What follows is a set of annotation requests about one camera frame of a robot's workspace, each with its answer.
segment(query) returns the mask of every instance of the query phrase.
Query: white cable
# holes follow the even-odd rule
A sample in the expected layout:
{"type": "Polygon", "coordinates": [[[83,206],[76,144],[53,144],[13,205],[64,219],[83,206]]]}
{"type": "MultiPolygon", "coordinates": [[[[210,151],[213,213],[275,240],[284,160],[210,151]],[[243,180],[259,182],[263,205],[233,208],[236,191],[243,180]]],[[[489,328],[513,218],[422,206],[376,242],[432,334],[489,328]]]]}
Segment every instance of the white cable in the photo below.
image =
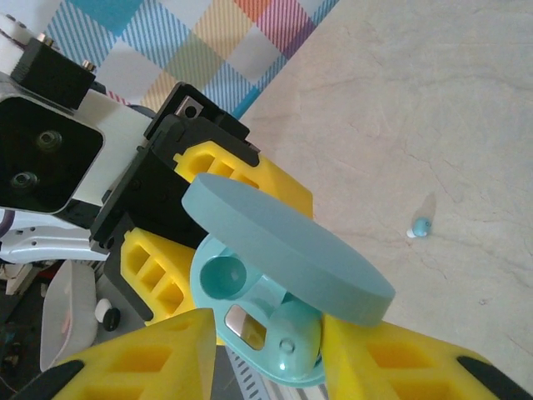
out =
{"type": "Polygon", "coordinates": [[[17,393],[17,391],[15,389],[13,389],[11,386],[9,386],[9,384],[6,382],[6,380],[2,377],[2,375],[0,375],[0,381],[2,381],[2,383],[4,385],[6,385],[6,388],[8,388],[9,390],[11,390],[13,393],[17,393]]]}

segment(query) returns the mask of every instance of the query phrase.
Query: striped fabric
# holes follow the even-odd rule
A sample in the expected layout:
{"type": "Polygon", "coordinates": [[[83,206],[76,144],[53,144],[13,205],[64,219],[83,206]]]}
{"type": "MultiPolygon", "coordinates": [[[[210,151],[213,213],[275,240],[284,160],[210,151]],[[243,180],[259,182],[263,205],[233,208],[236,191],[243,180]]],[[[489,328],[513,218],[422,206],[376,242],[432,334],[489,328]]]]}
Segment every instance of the striped fabric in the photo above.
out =
{"type": "Polygon", "coordinates": [[[157,110],[185,81],[239,118],[337,1],[53,0],[34,12],[53,15],[48,36],[94,63],[114,100],[157,110]]]}

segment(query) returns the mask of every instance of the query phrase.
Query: silver metal piece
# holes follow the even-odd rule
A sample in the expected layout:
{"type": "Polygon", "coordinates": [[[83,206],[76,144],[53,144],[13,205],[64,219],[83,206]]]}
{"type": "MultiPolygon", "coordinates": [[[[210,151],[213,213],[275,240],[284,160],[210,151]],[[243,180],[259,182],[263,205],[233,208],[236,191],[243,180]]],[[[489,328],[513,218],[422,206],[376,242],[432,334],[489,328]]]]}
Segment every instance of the silver metal piece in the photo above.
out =
{"type": "Polygon", "coordinates": [[[179,117],[195,119],[203,110],[203,106],[197,102],[194,98],[186,96],[180,107],[176,110],[176,115],[179,117]]]}
{"type": "Polygon", "coordinates": [[[97,66],[88,60],[84,60],[82,62],[82,67],[88,70],[90,73],[93,73],[97,69],[97,66]]]}
{"type": "Polygon", "coordinates": [[[54,44],[53,39],[52,39],[51,37],[47,36],[47,35],[44,34],[44,33],[39,33],[39,34],[37,35],[37,40],[38,40],[39,42],[41,42],[42,44],[45,44],[45,45],[47,45],[47,46],[49,46],[49,47],[53,46],[53,44],[54,44]]]}
{"type": "Polygon", "coordinates": [[[224,323],[254,350],[261,350],[265,346],[267,329],[238,305],[230,308],[224,323]]]}
{"type": "MultiPolygon", "coordinates": [[[[0,208],[0,219],[3,218],[5,210],[0,208]]],[[[24,229],[29,229],[30,232],[35,232],[37,227],[53,227],[61,229],[75,229],[76,225],[65,222],[62,219],[54,217],[53,215],[37,214],[34,212],[17,211],[15,214],[15,221],[11,226],[12,231],[22,232],[24,229]]],[[[0,247],[0,258],[2,258],[2,248],[0,247]]]]}
{"type": "Polygon", "coordinates": [[[34,263],[42,260],[97,260],[107,255],[91,251],[87,229],[36,227],[35,230],[9,231],[2,237],[2,259],[9,263],[34,263]]]}

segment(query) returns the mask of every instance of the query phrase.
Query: circular cutout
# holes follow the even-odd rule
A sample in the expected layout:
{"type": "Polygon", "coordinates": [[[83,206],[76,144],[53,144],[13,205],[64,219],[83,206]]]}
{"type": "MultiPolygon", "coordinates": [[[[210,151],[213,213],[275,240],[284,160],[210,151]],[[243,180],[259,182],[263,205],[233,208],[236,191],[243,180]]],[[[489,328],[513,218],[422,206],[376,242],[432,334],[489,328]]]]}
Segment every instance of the circular cutout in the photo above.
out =
{"type": "Polygon", "coordinates": [[[200,284],[207,296],[217,300],[235,296],[244,287],[247,269],[235,257],[215,257],[203,266],[200,284]]]}
{"type": "Polygon", "coordinates": [[[196,107],[189,106],[189,107],[185,108],[185,116],[187,118],[194,118],[197,115],[197,113],[198,113],[198,111],[197,111],[196,107]]]}
{"type": "Polygon", "coordinates": [[[286,354],[293,354],[295,348],[296,345],[288,337],[285,337],[280,341],[280,350],[282,350],[286,354]]]}

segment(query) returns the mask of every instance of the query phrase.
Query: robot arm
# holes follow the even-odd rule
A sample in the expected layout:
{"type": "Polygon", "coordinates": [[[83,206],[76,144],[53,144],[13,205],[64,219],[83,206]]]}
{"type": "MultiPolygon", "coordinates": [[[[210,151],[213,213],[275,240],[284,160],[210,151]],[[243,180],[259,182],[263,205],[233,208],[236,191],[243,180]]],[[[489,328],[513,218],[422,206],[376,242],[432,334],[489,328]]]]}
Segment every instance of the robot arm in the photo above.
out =
{"type": "MultiPolygon", "coordinates": [[[[179,83],[147,116],[92,90],[91,63],[1,21],[18,59],[0,74],[0,208],[72,223],[64,210],[96,207],[77,228],[21,223],[18,245],[85,229],[69,246],[107,257],[104,273],[148,325],[65,360],[15,398],[208,399],[217,334],[277,382],[325,377],[333,400],[532,398],[474,352],[381,322],[390,284],[311,220],[311,194],[194,87],[179,83]],[[232,305],[242,325],[254,321],[244,329],[253,346],[245,327],[229,327],[232,305]],[[262,346],[285,354],[272,366],[262,346]]],[[[11,233],[2,240],[17,246],[11,233]]]]}

